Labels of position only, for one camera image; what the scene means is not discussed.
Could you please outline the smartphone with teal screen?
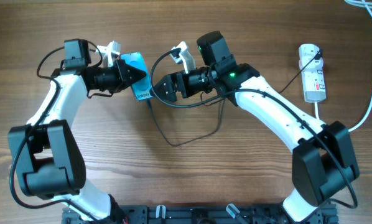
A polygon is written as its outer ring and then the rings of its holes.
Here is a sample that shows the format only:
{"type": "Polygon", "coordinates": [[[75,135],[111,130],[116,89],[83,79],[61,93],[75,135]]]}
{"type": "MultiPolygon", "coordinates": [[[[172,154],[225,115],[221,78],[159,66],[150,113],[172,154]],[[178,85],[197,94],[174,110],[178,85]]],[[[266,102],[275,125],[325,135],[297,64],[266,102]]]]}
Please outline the smartphone with teal screen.
{"type": "Polygon", "coordinates": [[[131,86],[137,101],[151,99],[152,98],[152,95],[150,94],[151,84],[149,83],[150,76],[145,61],[142,57],[142,54],[140,52],[121,54],[120,58],[125,60],[125,62],[130,66],[142,70],[143,72],[146,73],[146,76],[143,79],[132,84],[131,86]]]}

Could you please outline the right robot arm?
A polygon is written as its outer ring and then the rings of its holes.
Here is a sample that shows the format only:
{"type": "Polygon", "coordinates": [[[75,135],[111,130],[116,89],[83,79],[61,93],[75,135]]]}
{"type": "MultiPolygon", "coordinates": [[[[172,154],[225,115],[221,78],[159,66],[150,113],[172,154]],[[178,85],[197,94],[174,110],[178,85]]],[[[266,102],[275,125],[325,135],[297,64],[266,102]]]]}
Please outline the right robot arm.
{"type": "Polygon", "coordinates": [[[342,123],[327,124],[298,109],[274,90],[247,63],[237,63],[218,31],[201,36],[197,45],[204,66],[197,68],[186,44],[169,51],[184,69],[151,83],[151,93],[162,103],[176,107],[177,96],[188,98],[215,90],[264,123],[292,154],[294,190],[282,202],[282,221],[303,223],[335,194],[351,189],[359,178],[350,132],[342,123]]]}

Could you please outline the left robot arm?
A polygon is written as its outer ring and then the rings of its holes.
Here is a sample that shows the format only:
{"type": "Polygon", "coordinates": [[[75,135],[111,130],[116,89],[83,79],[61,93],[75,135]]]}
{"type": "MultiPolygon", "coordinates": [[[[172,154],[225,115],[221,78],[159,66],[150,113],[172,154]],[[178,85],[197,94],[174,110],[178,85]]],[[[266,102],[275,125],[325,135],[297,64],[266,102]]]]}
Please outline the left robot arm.
{"type": "Polygon", "coordinates": [[[12,154],[9,188],[38,197],[49,207],[63,203],[85,223],[127,223],[115,199],[86,178],[85,161],[71,126],[87,98],[111,97],[142,83],[148,74],[138,52],[121,54],[112,42],[99,47],[85,39],[66,40],[65,58],[49,76],[50,90],[39,110],[8,133],[12,154]]]}

